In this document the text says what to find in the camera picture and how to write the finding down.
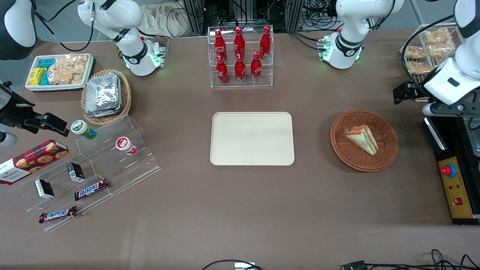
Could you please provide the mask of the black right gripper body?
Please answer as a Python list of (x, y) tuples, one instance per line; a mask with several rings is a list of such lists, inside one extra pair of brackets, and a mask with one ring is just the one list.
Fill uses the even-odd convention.
[(10, 89), (11, 82), (1, 82), (0, 121), (5, 126), (32, 126), (35, 123), (34, 103)]

